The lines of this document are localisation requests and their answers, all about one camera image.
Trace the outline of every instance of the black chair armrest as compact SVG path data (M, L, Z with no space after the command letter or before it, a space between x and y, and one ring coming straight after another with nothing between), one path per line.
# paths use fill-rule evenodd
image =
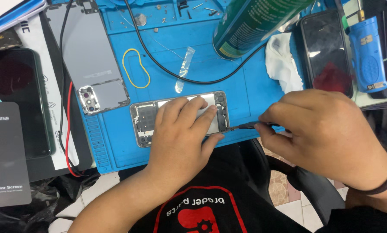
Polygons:
M309 199L323 225L329 222L332 209L345 208L343 198L327 178L296 166L287 175L287 179Z

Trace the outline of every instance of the blue heat gun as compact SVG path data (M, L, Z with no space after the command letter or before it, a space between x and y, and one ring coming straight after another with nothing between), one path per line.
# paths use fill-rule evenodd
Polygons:
M365 20L362 9L358 11L358 17L360 22L349 27L357 87L363 93L382 91L387 88L387 81L376 17Z

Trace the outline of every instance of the phone screen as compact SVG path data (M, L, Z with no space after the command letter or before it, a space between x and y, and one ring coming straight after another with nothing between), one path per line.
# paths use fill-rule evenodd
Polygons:
M41 94L33 51L15 49L0 52L0 100L15 102L21 114L27 158L50 154Z
M319 14L304 20L313 88L352 95L352 79L337 12Z

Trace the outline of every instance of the left hand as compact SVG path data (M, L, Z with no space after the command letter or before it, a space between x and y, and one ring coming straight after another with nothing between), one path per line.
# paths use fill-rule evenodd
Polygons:
M217 112L217 107L211 105L195 120L197 111L207 105L200 96L191 101L177 98L165 103L157 112L145 172L154 183L170 189L173 194L205 167L213 149L224 138L222 134L213 134L202 144Z

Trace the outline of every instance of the tiled floor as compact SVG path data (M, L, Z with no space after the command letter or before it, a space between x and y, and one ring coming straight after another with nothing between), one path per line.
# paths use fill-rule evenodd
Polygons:
M284 158L268 151L267 149L264 149L264 151L269 156L273 156L289 163ZM118 182L118 172L102 175L91 188L82 193L81 197L75 203L60 212L57 217L77 217L84 207L92 200L112 188ZM334 184L343 199L346 199L348 188L340 182L333 180L330 180L330 182ZM279 211L289 216L298 224L309 229L311 232L314 232L323 226L309 200L302 192L297 191L288 183L286 175L276 171L271 172L269 193L274 206ZM71 224L72 221L70 220L57 219L50 225L49 233L66 233Z
M273 156L290 164L291 166L294 166L294 164L285 160L283 157L274 154L266 148L263 149L266 155ZM329 181L335 186L342 198L346 200L346 194L349 188L338 181L334 181L332 179L329 179ZM271 171L269 192L274 206L279 211L289 216L291 219L298 222L311 232L314 232L323 226L319 216L304 193L293 188L293 186L291 186L287 181L287 176L283 173Z

